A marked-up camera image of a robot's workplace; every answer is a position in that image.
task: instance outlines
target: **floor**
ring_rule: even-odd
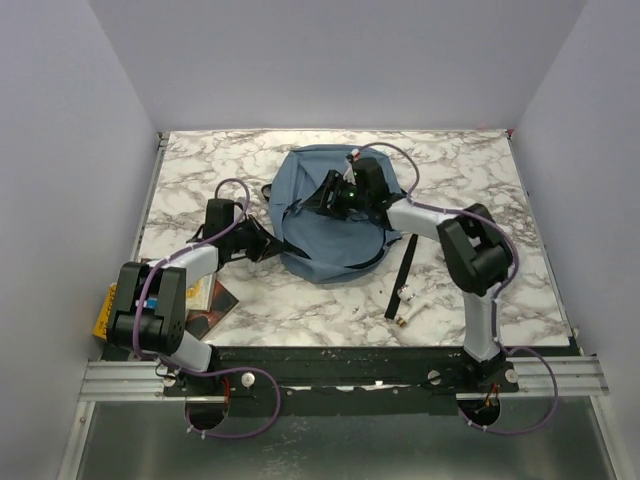
[[[246,181],[251,211],[270,227],[260,187],[270,183],[292,148],[311,144],[386,141],[407,150],[419,165],[414,197],[441,206],[488,206],[512,236],[522,258],[521,272],[500,304],[507,345],[567,345],[567,325],[552,288],[540,239],[520,184],[506,135],[485,132],[355,132],[256,130],[174,132],[153,196],[140,256],[166,256],[183,246],[204,220],[204,207],[217,184],[228,177]],[[389,153],[400,184],[414,172]],[[224,187],[222,196],[240,198]],[[278,258],[225,266],[218,279],[239,305],[206,337],[217,345],[402,346],[461,345],[462,297],[449,278],[437,243],[418,242],[408,283],[428,300],[428,308],[405,328],[384,318],[407,238],[391,249],[372,273],[339,285],[312,285],[293,276]]]
[[[504,400],[496,425],[532,425],[548,408],[548,399]],[[458,416],[289,416],[251,440],[202,441],[185,433],[183,405],[107,403],[96,410],[81,479],[615,478],[588,398],[563,398],[562,414],[547,428],[519,437],[483,434]],[[239,432],[264,418],[227,422],[228,431]]]

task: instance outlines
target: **blue fabric bag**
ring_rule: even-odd
[[[346,171],[346,156],[354,148],[357,147],[311,145],[292,150],[270,185],[273,234],[291,247],[282,254],[282,263],[291,273],[312,283],[346,282],[361,277],[375,269],[391,244],[400,238],[398,232],[373,225],[362,213],[338,220],[299,207],[322,185],[329,170]],[[360,156],[375,158],[389,190],[401,193],[385,154],[365,149]]]

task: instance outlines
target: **white marble surface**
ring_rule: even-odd
[[[376,140],[395,143],[416,160],[422,176],[416,199],[458,207],[481,202],[512,235],[522,268],[501,302],[504,342],[567,345],[565,323],[503,132],[172,133],[140,255],[157,258],[183,246],[203,222],[204,207],[216,185],[227,177],[248,183],[250,212],[270,228],[260,187],[273,179],[290,149]],[[400,184],[407,188],[413,182],[413,170],[398,155],[386,153]],[[240,197],[239,187],[225,188],[223,197]],[[288,273],[278,258],[225,266],[219,279],[240,304],[206,340],[217,345],[267,346],[461,345],[462,296],[446,272],[439,245],[428,239],[418,242],[408,283],[427,297],[429,308],[403,329],[384,318],[407,239],[394,245],[375,272],[347,284],[312,285]]]

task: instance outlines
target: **white wall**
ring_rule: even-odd
[[[569,320],[640,474],[640,2],[590,0],[522,121],[518,166]]]
[[[164,130],[513,127],[584,0],[90,0]]]
[[[157,136],[86,0],[0,13],[0,478],[54,478]]]

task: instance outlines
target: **black strap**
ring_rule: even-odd
[[[398,270],[398,276],[396,277],[396,283],[393,285],[393,292],[391,292],[391,298],[389,299],[389,305],[387,311],[384,312],[384,318],[387,320],[393,320],[398,313],[398,307],[400,306],[400,297],[398,296],[398,289],[407,283],[407,277],[409,276],[409,269],[411,268],[411,262],[413,262],[413,255],[416,253],[416,245],[418,244],[418,236],[411,235],[407,249],[404,251],[404,257],[402,257],[402,263],[400,264],[400,270]]]
[[[348,265],[344,268],[362,270],[363,268],[367,268],[367,267],[370,267],[371,265],[374,265],[375,263],[378,263],[380,260],[382,260],[382,257],[384,257],[385,247],[387,247],[388,245],[389,244],[387,243],[387,232],[383,230],[382,231],[382,247],[380,247],[380,250],[378,250],[378,253],[376,253],[373,258],[371,258],[370,260],[367,260],[366,262],[357,263],[355,265]]]

